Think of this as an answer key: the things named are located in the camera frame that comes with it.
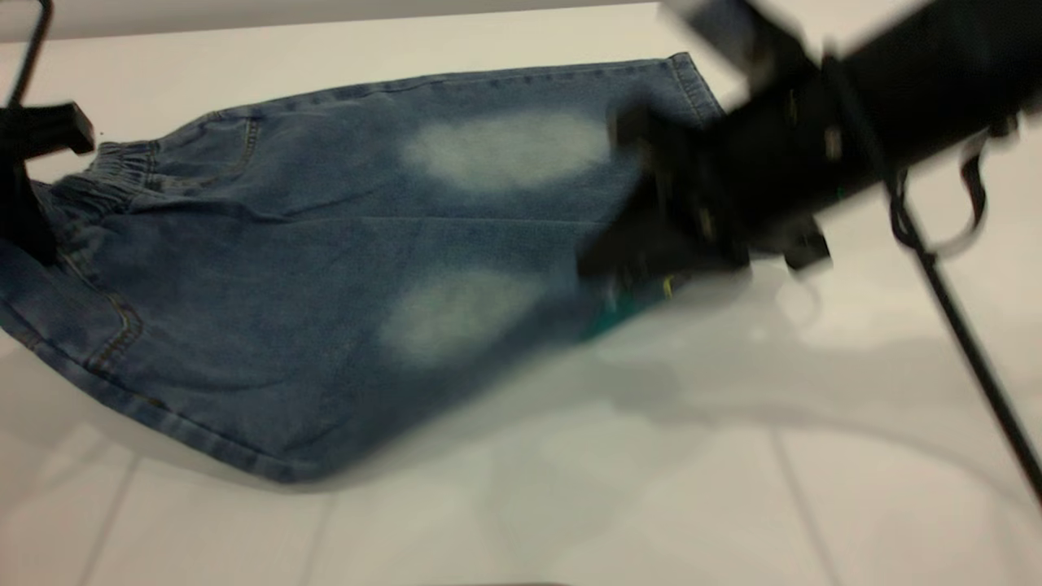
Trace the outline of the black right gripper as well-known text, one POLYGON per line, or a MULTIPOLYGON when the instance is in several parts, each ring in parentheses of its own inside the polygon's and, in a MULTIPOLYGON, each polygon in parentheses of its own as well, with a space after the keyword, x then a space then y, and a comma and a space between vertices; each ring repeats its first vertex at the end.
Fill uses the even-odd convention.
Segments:
POLYGON ((611 118, 611 141, 637 153, 632 193, 607 228, 584 244, 584 279, 651 279, 737 270, 782 257, 793 271, 830 259, 815 212, 814 144, 833 120, 820 77, 782 79, 701 125, 650 103, 611 118))

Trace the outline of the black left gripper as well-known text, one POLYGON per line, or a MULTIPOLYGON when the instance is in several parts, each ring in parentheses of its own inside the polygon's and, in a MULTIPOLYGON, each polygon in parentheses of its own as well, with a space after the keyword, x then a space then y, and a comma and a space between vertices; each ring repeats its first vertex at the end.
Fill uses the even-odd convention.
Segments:
POLYGON ((1 108, 1 237, 38 263, 56 261, 55 234, 42 212, 23 160, 94 151, 94 127, 75 103, 1 108))

